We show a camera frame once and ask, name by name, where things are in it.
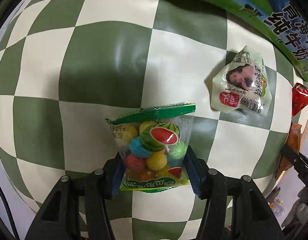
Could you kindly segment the orange snack bag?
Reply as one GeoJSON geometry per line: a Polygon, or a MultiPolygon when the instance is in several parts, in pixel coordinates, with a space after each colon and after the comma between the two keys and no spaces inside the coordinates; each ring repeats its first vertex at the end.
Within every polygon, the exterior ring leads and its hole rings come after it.
{"type": "Polygon", "coordinates": [[[284,171],[287,171],[293,166],[292,157],[300,152],[301,128],[301,124],[294,122],[290,126],[287,140],[280,151],[281,158],[274,176],[276,181],[279,180],[284,171]]]}

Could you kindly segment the watermelon gum candy bag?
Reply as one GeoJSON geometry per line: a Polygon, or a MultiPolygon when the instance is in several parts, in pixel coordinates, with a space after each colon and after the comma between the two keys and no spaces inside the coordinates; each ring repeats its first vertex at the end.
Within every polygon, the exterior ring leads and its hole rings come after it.
{"type": "Polygon", "coordinates": [[[183,164],[194,103],[179,103],[106,119],[124,165],[123,191],[160,192],[188,185],[183,164]]]}

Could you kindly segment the red small snack packet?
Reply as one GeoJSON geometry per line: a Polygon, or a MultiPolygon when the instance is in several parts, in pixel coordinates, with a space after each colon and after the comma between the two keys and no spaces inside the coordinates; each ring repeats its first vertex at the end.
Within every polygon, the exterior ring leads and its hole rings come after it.
{"type": "Polygon", "coordinates": [[[296,116],[308,105],[308,88],[296,83],[292,88],[292,116],[296,116]]]}

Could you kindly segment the white green snack pouch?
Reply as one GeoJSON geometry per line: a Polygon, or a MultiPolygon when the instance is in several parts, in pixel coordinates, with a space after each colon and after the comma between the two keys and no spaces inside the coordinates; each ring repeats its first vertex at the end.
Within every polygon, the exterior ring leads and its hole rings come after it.
{"type": "Polygon", "coordinates": [[[211,107],[220,112],[245,109],[265,116],[271,100],[264,61],[250,46],[245,46],[213,77],[211,107]]]}

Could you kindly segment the brown cardboard box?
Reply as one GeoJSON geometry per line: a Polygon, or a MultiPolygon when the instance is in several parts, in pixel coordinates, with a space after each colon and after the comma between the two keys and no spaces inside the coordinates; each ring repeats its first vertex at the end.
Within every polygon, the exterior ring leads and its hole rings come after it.
{"type": "Polygon", "coordinates": [[[308,81],[308,19],[291,0],[201,0],[225,9],[267,37],[308,81]]]}

